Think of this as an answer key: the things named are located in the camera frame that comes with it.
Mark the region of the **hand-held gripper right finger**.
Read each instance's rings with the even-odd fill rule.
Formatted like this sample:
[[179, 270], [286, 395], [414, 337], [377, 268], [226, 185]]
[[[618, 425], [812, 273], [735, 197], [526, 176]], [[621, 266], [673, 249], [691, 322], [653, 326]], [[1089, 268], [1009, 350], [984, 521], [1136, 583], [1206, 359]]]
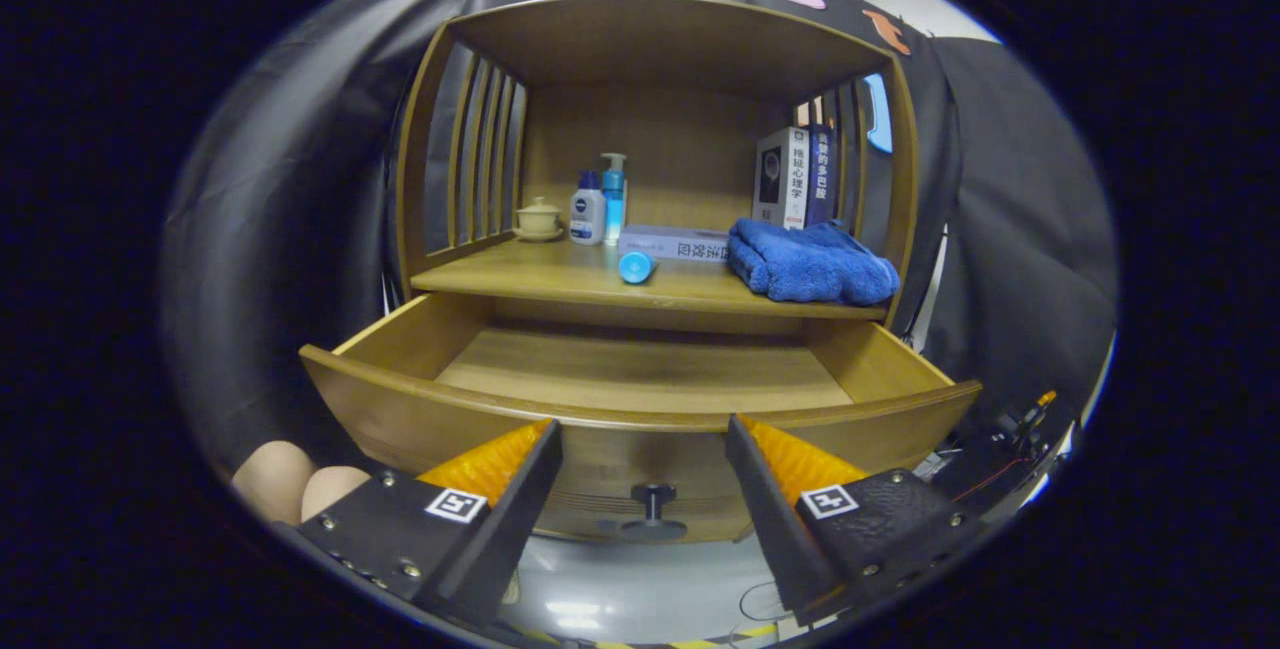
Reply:
[[987, 530], [908, 469], [868, 474], [746, 416], [731, 416], [724, 453], [782, 607], [799, 623], [879, 611], [938, 577]]

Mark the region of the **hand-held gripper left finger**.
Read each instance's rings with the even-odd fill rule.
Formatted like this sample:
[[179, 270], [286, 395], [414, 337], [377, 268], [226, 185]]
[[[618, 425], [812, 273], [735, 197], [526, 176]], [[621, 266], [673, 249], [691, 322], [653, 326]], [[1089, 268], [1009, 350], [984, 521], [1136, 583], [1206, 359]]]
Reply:
[[417, 476], [384, 469], [298, 526], [365, 582], [422, 611], [495, 620], [563, 462], [556, 420], [529, 424]]

